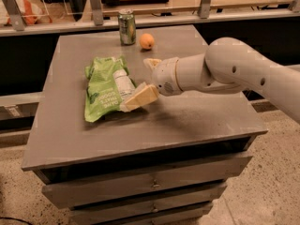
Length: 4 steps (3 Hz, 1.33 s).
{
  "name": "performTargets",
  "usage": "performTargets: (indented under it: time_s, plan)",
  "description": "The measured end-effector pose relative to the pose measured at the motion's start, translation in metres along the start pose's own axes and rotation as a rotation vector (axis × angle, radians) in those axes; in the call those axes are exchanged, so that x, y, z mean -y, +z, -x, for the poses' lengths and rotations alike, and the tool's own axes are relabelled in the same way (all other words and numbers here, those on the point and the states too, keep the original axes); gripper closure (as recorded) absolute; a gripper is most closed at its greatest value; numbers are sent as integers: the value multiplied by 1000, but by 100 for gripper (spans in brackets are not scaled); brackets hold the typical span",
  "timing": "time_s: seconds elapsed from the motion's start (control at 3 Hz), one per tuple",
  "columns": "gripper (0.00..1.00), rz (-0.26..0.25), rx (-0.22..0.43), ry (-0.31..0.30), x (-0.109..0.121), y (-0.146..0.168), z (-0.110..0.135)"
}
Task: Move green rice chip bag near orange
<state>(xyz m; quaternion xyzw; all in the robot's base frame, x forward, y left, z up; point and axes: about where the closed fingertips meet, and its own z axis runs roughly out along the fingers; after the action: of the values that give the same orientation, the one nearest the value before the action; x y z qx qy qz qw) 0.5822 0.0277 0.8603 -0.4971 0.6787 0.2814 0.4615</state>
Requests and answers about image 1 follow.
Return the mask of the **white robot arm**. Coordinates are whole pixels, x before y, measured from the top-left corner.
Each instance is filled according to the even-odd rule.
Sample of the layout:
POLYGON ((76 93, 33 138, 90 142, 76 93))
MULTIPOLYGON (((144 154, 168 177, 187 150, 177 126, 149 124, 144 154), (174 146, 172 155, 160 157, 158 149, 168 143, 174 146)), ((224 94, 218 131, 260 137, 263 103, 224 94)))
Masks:
POLYGON ((125 98, 124 112, 152 103, 160 95, 233 94, 249 89, 300 123, 300 72, 269 60, 236 38, 219 38, 201 54, 143 62, 151 70, 151 83, 139 85, 125 98))

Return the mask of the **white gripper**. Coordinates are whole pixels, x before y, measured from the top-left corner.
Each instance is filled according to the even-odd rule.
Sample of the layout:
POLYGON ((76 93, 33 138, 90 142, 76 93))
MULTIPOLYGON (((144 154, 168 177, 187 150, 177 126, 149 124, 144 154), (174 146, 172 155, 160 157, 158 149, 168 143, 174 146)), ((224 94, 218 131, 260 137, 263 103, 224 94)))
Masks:
POLYGON ((131 95, 121 102, 120 110, 127 113, 150 104, 158 99, 159 93, 166 97, 180 95, 182 90, 176 77, 178 61, 178 57, 162 61, 155 58, 144 59, 144 65, 153 69, 153 84, 141 83, 131 95))

